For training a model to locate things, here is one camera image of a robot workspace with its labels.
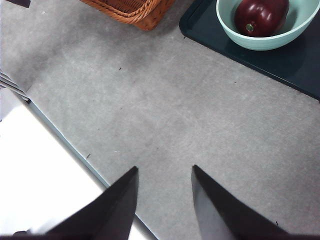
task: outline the bowl rim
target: bowl rim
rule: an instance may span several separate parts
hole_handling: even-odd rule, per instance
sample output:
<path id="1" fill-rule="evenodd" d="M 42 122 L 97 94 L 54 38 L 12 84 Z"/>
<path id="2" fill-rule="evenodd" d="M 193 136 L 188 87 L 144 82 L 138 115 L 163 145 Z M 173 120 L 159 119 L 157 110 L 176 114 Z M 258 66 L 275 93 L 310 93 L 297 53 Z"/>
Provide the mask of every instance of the bowl rim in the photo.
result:
<path id="1" fill-rule="evenodd" d="M 232 33 L 233 35 L 237 36 L 237 37 L 240 37 L 240 38 L 245 38 L 245 39 L 248 39 L 248 40 L 258 40 L 258 41 L 261 41 L 261 40 L 271 40 L 271 39 L 278 39 L 278 38 L 281 38 L 283 36 L 287 36 L 293 32 L 295 32 L 296 30 L 298 29 L 301 29 L 302 27 L 304 27 L 305 25 L 307 25 L 315 16 L 316 14 L 318 13 L 318 11 L 320 10 L 320 0 L 319 0 L 319 3 L 318 3 L 318 6 L 315 8 L 314 12 L 312 13 L 312 15 L 310 17 L 308 17 L 307 20 L 305 20 L 303 23 L 301 23 L 299 26 L 291 29 L 290 31 L 287 31 L 287 32 L 284 32 L 284 33 L 281 33 L 281 34 L 278 34 L 278 35 L 274 35 L 274 36 L 266 36 L 266 37 L 253 37 L 253 36 L 246 36 L 246 35 L 242 35 L 236 31 L 233 31 L 231 28 L 229 28 L 225 23 L 224 21 L 222 20 L 221 16 L 220 16 L 220 12 L 219 12 L 219 3 L 220 1 L 223 1 L 223 0 L 217 0 L 216 1 L 216 15 L 219 19 L 219 22 L 220 24 L 223 26 L 224 29 L 226 29 L 228 32 Z"/>

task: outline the black object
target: black object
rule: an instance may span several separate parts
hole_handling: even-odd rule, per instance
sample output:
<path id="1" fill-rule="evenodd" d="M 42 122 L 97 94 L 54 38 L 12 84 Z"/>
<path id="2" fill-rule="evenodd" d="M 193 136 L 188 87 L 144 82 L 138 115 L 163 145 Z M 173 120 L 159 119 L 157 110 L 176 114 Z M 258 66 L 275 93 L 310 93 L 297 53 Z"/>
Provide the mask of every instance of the black object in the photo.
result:
<path id="1" fill-rule="evenodd" d="M 234 43 L 224 32 L 216 0 L 195 0 L 180 19 L 188 38 L 249 68 L 320 100 L 320 14 L 291 43 L 270 51 L 253 51 Z"/>
<path id="2" fill-rule="evenodd" d="M 97 199 L 46 234 L 14 234 L 1 240 L 126 240 L 137 196 L 138 169 L 133 167 Z"/>
<path id="3" fill-rule="evenodd" d="M 19 6 L 29 8 L 31 1 L 30 0 L 7 0 L 10 3 L 17 4 Z"/>
<path id="4" fill-rule="evenodd" d="M 203 240 L 320 240 L 291 235 L 236 199 L 200 167 L 192 168 L 193 204 Z"/>

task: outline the apple stem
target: apple stem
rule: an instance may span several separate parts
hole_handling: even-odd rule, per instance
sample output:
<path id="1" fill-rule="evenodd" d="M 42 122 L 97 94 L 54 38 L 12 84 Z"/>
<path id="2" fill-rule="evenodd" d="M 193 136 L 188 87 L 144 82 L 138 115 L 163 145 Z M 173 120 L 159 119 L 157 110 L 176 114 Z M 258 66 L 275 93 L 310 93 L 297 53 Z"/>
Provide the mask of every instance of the apple stem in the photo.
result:
<path id="1" fill-rule="evenodd" d="M 248 30 L 248 32 L 253 32 L 255 29 L 254 26 L 252 26 L 252 24 L 247 24 L 245 28 Z"/>

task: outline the red apple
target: red apple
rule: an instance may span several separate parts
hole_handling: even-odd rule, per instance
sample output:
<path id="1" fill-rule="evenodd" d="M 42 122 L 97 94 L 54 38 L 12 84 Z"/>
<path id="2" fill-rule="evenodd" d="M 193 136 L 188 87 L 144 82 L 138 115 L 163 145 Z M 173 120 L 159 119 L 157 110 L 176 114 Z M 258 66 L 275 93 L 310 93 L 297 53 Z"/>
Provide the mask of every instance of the red apple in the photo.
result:
<path id="1" fill-rule="evenodd" d="M 235 26 L 249 37 L 270 37 L 285 24 L 289 5 L 289 0 L 242 0 L 235 11 Z"/>

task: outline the gray carpet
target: gray carpet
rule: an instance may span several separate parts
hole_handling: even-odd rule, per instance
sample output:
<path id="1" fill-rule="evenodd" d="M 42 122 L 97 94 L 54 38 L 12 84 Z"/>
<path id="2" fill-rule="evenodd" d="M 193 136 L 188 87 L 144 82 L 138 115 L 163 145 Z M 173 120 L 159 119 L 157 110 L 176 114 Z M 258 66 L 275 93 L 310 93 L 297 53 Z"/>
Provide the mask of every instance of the gray carpet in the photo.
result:
<path id="1" fill-rule="evenodd" d="M 2 0 L 1 69 L 108 183 L 139 167 L 136 214 L 159 239 L 201 238 L 193 164 L 286 231 L 320 234 L 319 102 L 184 39 L 191 2 L 143 32 L 78 0 Z"/>

